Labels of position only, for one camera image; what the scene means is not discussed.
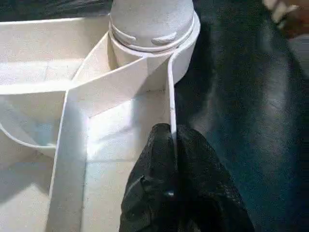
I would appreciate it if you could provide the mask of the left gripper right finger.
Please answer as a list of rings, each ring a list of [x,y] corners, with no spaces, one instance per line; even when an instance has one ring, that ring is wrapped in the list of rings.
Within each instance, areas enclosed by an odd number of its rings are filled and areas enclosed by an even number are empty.
[[[185,209],[199,231],[255,230],[230,173],[201,133],[179,126],[177,155]]]

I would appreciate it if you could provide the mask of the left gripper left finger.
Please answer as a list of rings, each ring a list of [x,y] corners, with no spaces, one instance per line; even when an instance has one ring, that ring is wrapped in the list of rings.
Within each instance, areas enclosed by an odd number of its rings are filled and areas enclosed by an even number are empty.
[[[121,203],[119,231],[176,232],[178,181],[170,125],[152,127],[129,174]]]

